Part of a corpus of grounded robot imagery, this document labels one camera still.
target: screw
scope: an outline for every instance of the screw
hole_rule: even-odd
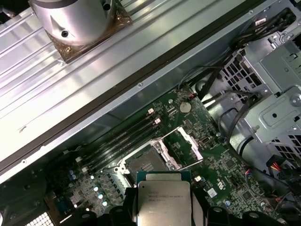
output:
[[[264,209],[265,206],[266,206],[266,203],[265,203],[265,202],[262,202],[262,203],[260,203],[260,206]]]
[[[290,103],[294,107],[299,107],[301,105],[301,95],[291,96]]]
[[[68,37],[68,35],[69,35],[69,32],[67,32],[67,31],[62,31],[62,37],[63,38],[67,38]]]
[[[272,46],[273,49],[277,49],[277,46],[278,46],[278,45],[275,44],[275,43],[272,43],[271,46]]]
[[[157,143],[154,144],[154,146],[155,146],[156,148],[159,148],[159,147],[160,147],[160,144],[157,142]]]
[[[285,42],[284,37],[285,37],[286,35],[287,35],[287,33],[286,33],[286,32],[283,32],[282,35],[281,35],[280,38],[279,38],[279,41],[281,41],[282,43],[284,43],[284,42]]]
[[[40,147],[40,151],[43,151],[43,150],[45,150],[46,149],[46,147],[44,146],[44,145],[42,145],[41,147]]]
[[[286,224],[286,221],[284,219],[282,219],[282,218],[278,218],[277,221],[280,222],[281,224]]]
[[[60,63],[60,64],[59,64],[60,67],[64,66],[64,64],[65,64],[63,60],[58,60],[58,62]]]

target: cable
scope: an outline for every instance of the cable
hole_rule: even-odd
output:
[[[278,166],[278,164],[277,164],[276,162],[274,162],[274,163],[271,165],[271,168],[274,169],[274,170],[277,170],[277,171],[281,171],[280,166]]]
[[[295,210],[297,210],[297,212],[299,212],[299,214],[301,214],[301,210],[297,206],[294,206],[294,205],[292,205],[292,206]]]
[[[232,137],[232,133],[233,130],[235,129],[238,121],[240,120],[240,118],[249,110],[249,108],[256,102],[256,95],[249,97],[245,103],[245,105],[239,110],[239,112],[237,113],[237,115],[235,116],[233,122],[231,123],[230,127],[229,127],[229,131],[228,131],[228,135],[227,135],[227,144],[230,144],[230,140]]]
[[[227,111],[225,111],[223,114],[221,114],[221,116],[219,117],[218,121],[217,121],[217,128],[218,128],[218,131],[222,134],[222,125],[221,125],[221,122],[222,122],[222,118],[229,114],[231,111],[236,111],[238,113],[238,110],[233,107],[233,108],[230,108],[228,109]]]
[[[291,192],[286,193],[286,194],[280,199],[280,201],[277,203],[277,205],[276,205],[276,207],[275,207],[275,209],[274,209],[274,211],[273,211],[273,213],[272,213],[272,218],[275,217],[275,214],[276,214],[277,209],[281,207],[281,205],[282,205],[284,199],[285,199],[289,194],[291,194]]]
[[[220,67],[223,68],[232,59],[232,57],[233,57],[232,55],[233,55],[234,52],[235,51],[233,51],[233,50],[228,51],[228,53],[222,58],[222,60],[221,60],[222,63],[220,65]],[[212,87],[215,79],[220,74],[222,68],[216,69],[212,72],[212,74],[210,75],[210,77],[206,81],[205,85],[203,86],[201,91],[198,93],[198,97],[199,97],[200,100],[203,100],[203,98],[209,92],[209,90]]]
[[[253,95],[253,93],[250,93],[250,92],[244,92],[244,91],[232,90],[232,89],[225,90],[224,92],[225,92],[225,94],[228,94],[228,93],[235,93],[235,94],[242,95],[242,96],[247,96],[247,97]],[[211,101],[216,100],[216,99],[218,99],[218,98],[221,97],[221,96],[223,96],[223,94],[222,94],[222,93],[218,93],[218,94],[214,95],[213,97],[211,97],[211,98],[209,98],[209,99],[203,101],[202,104],[204,104],[204,105],[205,105],[205,104],[208,104],[208,103],[210,103]]]
[[[258,172],[258,173],[260,173],[261,175],[263,175],[263,176],[265,176],[265,177],[267,177],[267,178],[270,178],[270,179],[272,179],[272,180],[274,180],[274,181],[277,181],[277,182],[280,183],[281,185],[283,185],[283,186],[285,186],[285,187],[287,187],[287,188],[290,189],[289,185],[286,184],[285,182],[283,182],[283,181],[281,181],[281,180],[279,180],[279,179],[277,179],[277,178],[273,178],[272,176],[270,176],[269,174],[266,174],[266,173],[262,172],[260,169],[258,169],[258,168],[255,167],[255,166],[251,166],[251,165],[250,165],[243,157],[241,157],[241,156],[237,153],[237,151],[236,151],[232,146],[229,146],[229,150],[233,153],[233,155],[234,155],[237,159],[241,160],[247,167],[249,167],[249,169],[252,169],[253,171]]]
[[[16,14],[14,12],[12,12],[11,10],[9,10],[7,8],[4,8],[3,5],[0,5],[0,13],[2,13],[2,12],[10,18],[14,18],[16,16]]]
[[[275,177],[272,168],[271,168],[271,167],[268,167],[268,170],[269,170],[269,174],[270,174],[272,177]]]
[[[249,137],[249,138],[243,143],[243,145],[241,146],[241,148],[240,148],[240,150],[239,150],[239,155],[240,155],[240,156],[243,156],[243,152],[244,152],[245,147],[246,147],[247,144],[249,144],[252,140],[254,140],[254,137]]]
[[[279,14],[271,18],[269,21],[265,22],[264,25],[260,25],[255,28],[249,28],[244,33],[239,35],[238,37],[234,38],[230,42],[230,51],[223,57],[222,63],[220,64],[221,67],[224,67],[231,59],[233,53],[240,48],[243,48],[245,44],[250,41],[254,41],[259,38],[263,38],[271,33],[281,30],[283,27],[289,25],[290,18],[292,17],[289,13],[289,9],[285,8]],[[202,100],[205,95],[209,92],[210,88],[212,87],[215,79],[218,77],[221,69],[214,70],[201,91],[198,93],[198,97]]]
[[[297,204],[301,208],[301,205],[300,205],[298,199],[296,198],[296,196],[293,195],[293,198],[295,199],[294,203]],[[301,210],[298,207],[295,206],[295,208],[301,213]]]
[[[255,192],[252,188],[251,188],[251,185],[250,185],[250,181],[249,181],[249,176],[251,175],[252,173],[251,172],[246,172],[245,173],[245,181],[246,181],[246,185],[248,187],[248,189],[250,190],[251,193],[253,193],[254,195],[260,197],[260,198],[263,198],[263,199],[267,199],[268,197],[264,196],[263,194],[258,194],[257,192]]]
[[[200,69],[200,68],[211,68],[211,69],[217,69],[217,68],[220,68],[220,69],[222,69],[222,67],[215,66],[215,65],[199,65],[199,66],[196,66],[196,67],[194,67],[193,69],[191,69],[188,73],[186,73],[186,74],[184,75],[184,77],[181,79],[181,81],[180,81],[179,84],[178,84],[177,90],[180,91],[181,85],[184,83],[184,81],[185,81],[186,79],[188,79],[190,76],[192,76],[192,74],[193,74],[197,69]]]
[[[193,78],[189,79],[187,81],[187,83],[190,86],[193,86],[194,84],[196,84],[198,81],[204,79],[207,75],[211,74],[212,72],[214,72],[214,68],[207,68],[205,70],[203,70],[201,73],[199,73],[198,75],[194,76]]]

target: green circuit board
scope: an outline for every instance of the green circuit board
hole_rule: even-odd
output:
[[[237,159],[228,149],[224,140],[218,138],[218,130],[212,117],[198,98],[189,101],[191,110],[189,113],[181,112],[181,104],[187,101],[185,93],[172,90],[155,101],[143,111],[153,107],[162,120],[162,129],[157,132],[157,137],[164,136],[173,129],[181,126],[187,134],[192,136],[199,145],[199,152],[204,160],[189,168],[193,177],[202,177],[202,187],[207,191],[207,200],[211,205],[227,207],[236,216],[243,212],[263,211],[262,202],[250,192],[245,183],[244,163]],[[191,145],[187,143],[179,133],[175,132],[165,138],[170,154],[183,167],[197,161],[191,151]],[[257,193],[262,193],[258,183],[251,181],[251,186]]]
[[[245,183],[244,164],[229,150],[225,140],[217,137],[216,124],[201,101],[198,98],[188,99],[188,93],[191,92],[192,90],[186,88],[184,92],[172,90],[166,93],[99,138],[97,146],[92,144],[86,150],[81,151],[85,153],[81,161],[71,160],[73,161],[72,170],[78,175],[77,179],[70,180],[70,175],[67,179],[65,176],[65,183],[62,185],[61,179],[52,178],[55,183],[60,184],[61,190],[65,188],[62,192],[63,196],[70,196],[73,204],[89,203],[93,206],[92,211],[100,216],[106,208],[101,205],[103,200],[97,199],[99,191],[93,191],[93,187],[97,185],[101,191],[104,191],[104,199],[110,203],[108,206],[117,203],[115,197],[118,197],[118,203],[121,204],[120,194],[124,194],[125,188],[119,185],[119,179],[127,177],[133,181],[138,169],[164,171],[166,168],[164,168],[163,160],[156,151],[157,156],[154,154],[152,147],[148,146],[128,159],[132,161],[128,166],[134,168],[130,170],[130,174],[118,174],[118,178],[112,180],[113,174],[104,173],[102,170],[112,169],[113,160],[116,162],[148,141],[164,137],[176,128],[182,127],[196,141],[198,150],[203,156],[201,163],[188,170],[191,170],[192,178],[197,180],[192,181],[192,186],[201,187],[207,192],[206,199],[209,204],[228,208],[230,213],[239,217],[249,210],[265,212],[261,203],[268,204],[267,200],[255,196],[248,190]],[[154,112],[151,116],[147,116],[150,109]],[[160,123],[140,125],[139,122],[145,117],[150,118],[150,121],[159,118]],[[198,161],[191,150],[191,144],[178,131],[166,136],[164,144],[168,148],[168,153],[182,167]],[[83,173],[83,167],[88,169],[86,173]],[[54,176],[63,173],[53,172],[52,174]],[[95,179],[91,180],[90,175],[94,175]],[[262,192],[259,184],[252,177],[250,182],[254,191]]]

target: ventilation grille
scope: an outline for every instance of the ventilation grille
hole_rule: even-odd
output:
[[[240,53],[222,69],[221,74],[233,90],[249,92],[263,84]],[[238,97],[241,101],[246,100],[241,95]]]
[[[275,148],[279,153],[287,159],[297,160],[301,159],[301,136],[300,135],[288,135],[289,141],[292,142],[292,145],[281,145],[280,138],[272,140],[275,145]]]
[[[25,226],[54,226],[54,224],[52,223],[48,214],[45,212]]]

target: electrolytic capacitor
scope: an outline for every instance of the electrolytic capacitor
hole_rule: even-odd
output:
[[[82,202],[77,202],[76,204],[74,204],[73,206],[74,206],[74,208],[77,208],[77,207],[79,207],[80,205],[81,205],[81,203]]]
[[[226,207],[230,207],[231,202],[229,200],[224,200],[224,204]]]
[[[103,200],[102,205],[103,205],[103,206],[107,206],[107,205],[108,205],[108,201]]]
[[[103,199],[103,193],[99,193],[97,196],[99,199]]]

